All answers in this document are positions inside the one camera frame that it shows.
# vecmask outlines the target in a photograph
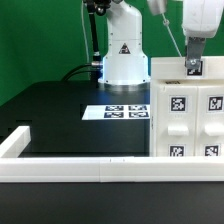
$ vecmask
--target warning label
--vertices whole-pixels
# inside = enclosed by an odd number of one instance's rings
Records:
[[[119,54],[131,54],[126,43],[122,46]]]

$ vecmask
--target white border rail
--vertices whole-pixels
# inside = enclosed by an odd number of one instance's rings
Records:
[[[17,158],[29,142],[19,127],[0,145],[0,182],[224,181],[224,157]]]

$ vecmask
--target green background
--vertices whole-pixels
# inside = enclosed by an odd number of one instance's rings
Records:
[[[143,14],[143,49],[149,57],[178,56],[162,17],[153,17],[146,0],[127,0]],[[81,27],[81,0],[0,1],[0,105],[32,83],[60,80],[71,68],[86,62]],[[85,10],[86,29],[89,30]],[[184,54],[182,2],[168,1],[166,13]],[[99,45],[107,52],[105,17],[97,17]],[[88,31],[91,51],[91,38]],[[224,55],[224,19],[204,55]],[[80,75],[78,79],[87,79]]]

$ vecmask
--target black table surface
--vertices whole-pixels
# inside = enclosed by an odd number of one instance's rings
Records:
[[[149,120],[82,121],[85,105],[148,104],[89,82],[42,82],[0,107],[3,141],[30,125],[22,157],[148,156]],[[1,183],[0,224],[223,224],[223,183]]]
[[[87,105],[149,104],[149,90],[102,91],[88,81],[41,82],[0,108],[2,140],[18,125],[31,127],[20,157],[147,156],[149,119],[81,119]]]

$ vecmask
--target white panel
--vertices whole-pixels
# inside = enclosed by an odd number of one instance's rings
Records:
[[[155,156],[193,156],[197,87],[187,82],[157,82],[153,116]]]
[[[224,81],[198,88],[196,155],[224,155]]]

